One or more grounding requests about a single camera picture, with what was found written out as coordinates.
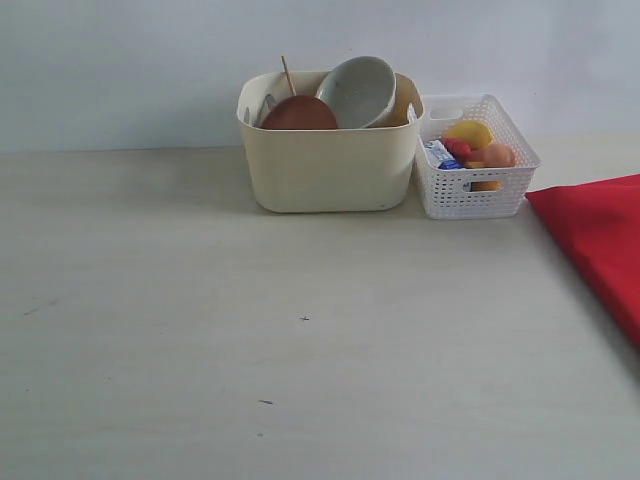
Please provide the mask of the brown wooden plate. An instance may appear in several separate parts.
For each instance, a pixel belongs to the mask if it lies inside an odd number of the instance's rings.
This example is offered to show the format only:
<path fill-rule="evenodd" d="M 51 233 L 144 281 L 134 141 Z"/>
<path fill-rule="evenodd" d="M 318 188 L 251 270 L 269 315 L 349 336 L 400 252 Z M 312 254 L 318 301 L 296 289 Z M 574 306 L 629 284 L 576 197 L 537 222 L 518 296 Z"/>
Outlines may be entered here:
<path fill-rule="evenodd" d="M 333 130 L 338 128 L 335 114 L 320 99 L 295 95 L 279 102 L 260 124 L 266 130 Z"/>

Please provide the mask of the blue white milk carton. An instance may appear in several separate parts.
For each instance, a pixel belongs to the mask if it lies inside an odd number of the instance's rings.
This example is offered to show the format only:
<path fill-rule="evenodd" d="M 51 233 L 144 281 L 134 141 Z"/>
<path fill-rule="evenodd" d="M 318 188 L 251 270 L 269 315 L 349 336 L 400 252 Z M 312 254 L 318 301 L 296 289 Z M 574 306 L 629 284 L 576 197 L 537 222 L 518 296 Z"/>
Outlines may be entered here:
<path fill-rule="evenodd" d="M 423 144 L 428 163 L 439 170 L 459 170 L 463 165 L 449 152 L 440 140 Z"/>

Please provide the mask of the stainless steel cup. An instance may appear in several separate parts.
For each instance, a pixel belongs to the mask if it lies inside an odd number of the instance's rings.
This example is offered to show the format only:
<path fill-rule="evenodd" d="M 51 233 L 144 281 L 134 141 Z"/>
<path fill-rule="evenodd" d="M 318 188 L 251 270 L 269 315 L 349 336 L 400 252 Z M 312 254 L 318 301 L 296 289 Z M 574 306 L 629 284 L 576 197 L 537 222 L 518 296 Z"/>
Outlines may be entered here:
<path fill-rule="evenodd" d="M 416 105 L 414 102 L 410 102 L 407 107 L 406 115 L 407 122 L 409 124 L 415 124 L 420 121 L 421 118 L 421 105 Z"/>

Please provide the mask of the pale green ceramic bowl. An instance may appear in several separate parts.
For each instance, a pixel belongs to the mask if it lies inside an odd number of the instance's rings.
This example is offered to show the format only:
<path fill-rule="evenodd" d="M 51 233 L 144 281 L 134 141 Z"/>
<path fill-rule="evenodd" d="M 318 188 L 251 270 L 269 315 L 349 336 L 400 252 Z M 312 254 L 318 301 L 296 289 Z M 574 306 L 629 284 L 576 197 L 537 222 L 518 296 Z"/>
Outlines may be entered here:
<path fill-rule="evenodd" d="M 341 129 L 378 125 L 395 105 L 397 80 L 383 59 L 359 56 L 331 70 L 316 90 L 316 97 L 334 113 Z"/>

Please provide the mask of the red sausage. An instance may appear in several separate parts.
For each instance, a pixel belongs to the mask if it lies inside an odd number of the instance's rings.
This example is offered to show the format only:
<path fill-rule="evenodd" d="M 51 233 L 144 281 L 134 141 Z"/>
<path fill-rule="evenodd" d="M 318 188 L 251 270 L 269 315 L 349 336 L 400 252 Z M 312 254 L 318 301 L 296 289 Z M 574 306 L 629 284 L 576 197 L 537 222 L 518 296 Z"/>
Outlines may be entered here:
<path fill-rule="evenodd" d="M 444 137 L 441 143 L 458 162 L 464 163 L 473 156 L 473 150 L 468 142 L 460 138 Z"/>

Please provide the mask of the yellow cheese wedge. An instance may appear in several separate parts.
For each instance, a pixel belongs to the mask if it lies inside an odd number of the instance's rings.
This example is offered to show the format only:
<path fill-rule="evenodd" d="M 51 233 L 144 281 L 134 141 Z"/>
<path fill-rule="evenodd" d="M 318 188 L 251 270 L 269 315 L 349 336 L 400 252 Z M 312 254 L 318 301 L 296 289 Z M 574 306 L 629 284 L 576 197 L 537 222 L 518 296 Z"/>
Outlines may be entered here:
<path fill-rule="evenodd" d="M 482 161 L 467 161 L 464 163 L 464 166 L 468 169 L 481 169 L 485 167 Z M 472 192 L 498 191 L 501 188 L 502 183 L 499 180 L 474 181 L 469 187 Z"/>

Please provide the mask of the wooden chopstick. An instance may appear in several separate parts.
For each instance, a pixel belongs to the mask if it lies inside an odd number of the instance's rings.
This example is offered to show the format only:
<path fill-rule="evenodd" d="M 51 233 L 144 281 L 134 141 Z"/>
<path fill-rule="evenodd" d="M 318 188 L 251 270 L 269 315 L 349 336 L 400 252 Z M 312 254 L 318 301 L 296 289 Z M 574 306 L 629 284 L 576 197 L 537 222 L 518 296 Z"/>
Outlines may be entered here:
<path fill-rule="evenodd" d="M 284 74 L 285 74 L 285 78 L 286 78 L 286 81 L 287 81 L 287 84 L 288 84 L 288 87 L 289 87 L 289 90 L 290 90 L 290 94 L 291 94 L 292 97 L 295 97 L 297 95 L 297 90 L 296 90 L 293 78 L 291 76 L 291 73 L 290 73 L 286 58 L 285 58 L 284 55 L 281 55 L 280 59 L 281 59 L 282 68 L 283 68 L 283 71 L 284 71 Z"/>

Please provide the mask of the yellow lemon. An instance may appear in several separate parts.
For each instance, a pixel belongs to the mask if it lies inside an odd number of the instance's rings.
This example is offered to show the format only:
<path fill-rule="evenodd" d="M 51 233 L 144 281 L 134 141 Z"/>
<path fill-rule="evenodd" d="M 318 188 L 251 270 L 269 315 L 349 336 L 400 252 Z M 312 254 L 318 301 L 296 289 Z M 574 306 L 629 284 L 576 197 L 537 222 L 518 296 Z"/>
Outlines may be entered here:
<path fill-rule="evenodd" d="M 442 136 L 466 142 L 472 150 L 480 150 L 494 141 L 489 127 L 480 121 L 462 120 L 449 127 Z"/>

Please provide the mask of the red table cloth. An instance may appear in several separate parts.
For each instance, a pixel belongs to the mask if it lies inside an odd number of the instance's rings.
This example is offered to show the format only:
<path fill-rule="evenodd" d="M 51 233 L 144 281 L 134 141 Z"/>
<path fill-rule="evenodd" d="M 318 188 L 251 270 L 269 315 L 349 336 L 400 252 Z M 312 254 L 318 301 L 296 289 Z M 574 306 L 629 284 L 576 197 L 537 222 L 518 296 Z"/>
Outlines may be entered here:
<path fill-rule="evenodd" d="M 639 344 L 639 176 L 526 194 L 555 243 Z"/>

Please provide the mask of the metal table knife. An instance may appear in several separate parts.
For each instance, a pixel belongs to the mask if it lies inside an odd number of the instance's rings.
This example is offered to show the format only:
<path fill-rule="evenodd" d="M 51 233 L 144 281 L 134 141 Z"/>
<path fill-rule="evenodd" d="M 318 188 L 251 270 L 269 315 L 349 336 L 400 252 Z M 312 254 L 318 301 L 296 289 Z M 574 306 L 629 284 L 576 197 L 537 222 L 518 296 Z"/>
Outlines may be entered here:
<path fill-rule="evenodd" d="M 275 97 L 272 94 L 266 94 L 264 96 L 256 117 L 256 125 L 258 127 L 262 125 L 266 117 L 277 106 L 277 104 L 278 104 L 278 101 L 275 99 Z"/>

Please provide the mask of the cream plastic tub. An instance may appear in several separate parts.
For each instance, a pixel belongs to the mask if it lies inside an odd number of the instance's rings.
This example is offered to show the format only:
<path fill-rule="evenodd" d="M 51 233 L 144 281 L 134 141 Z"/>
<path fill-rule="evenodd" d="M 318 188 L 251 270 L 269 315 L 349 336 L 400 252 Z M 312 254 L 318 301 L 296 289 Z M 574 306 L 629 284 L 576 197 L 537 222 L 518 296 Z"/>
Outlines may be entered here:
<path fill-rule="evenodd" d="M 252 189 L 276 213 L 387 210 L 405 197 L 424 106 L 413 80 L 396 76 L 391 117 L 374 128 L 265 130 L 256 117 L 266 94 L 281 100 L 289 88 L 281 73 L 261 74 L 241 89 L 236 116 Z M 407 122 L 410 102 L 421 105 L 418 123 Z"/>

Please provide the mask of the white perforated plastic basket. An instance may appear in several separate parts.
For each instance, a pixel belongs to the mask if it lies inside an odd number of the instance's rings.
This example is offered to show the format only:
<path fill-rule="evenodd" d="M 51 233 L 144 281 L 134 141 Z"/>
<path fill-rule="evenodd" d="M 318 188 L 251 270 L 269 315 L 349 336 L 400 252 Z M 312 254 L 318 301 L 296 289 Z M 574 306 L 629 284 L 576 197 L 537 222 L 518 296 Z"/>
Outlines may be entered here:
<path fill-rule="evenodd" d="M 424 120 L 414 161 L 422 205 L 432 219 L 491 219 L 515 215 L 541 161 L 497 98 L 490 94 L 424 95 Z M 460 121 L 478 121 L 515 154 L 508 168 L 443 170 L 429 148 Z"/>

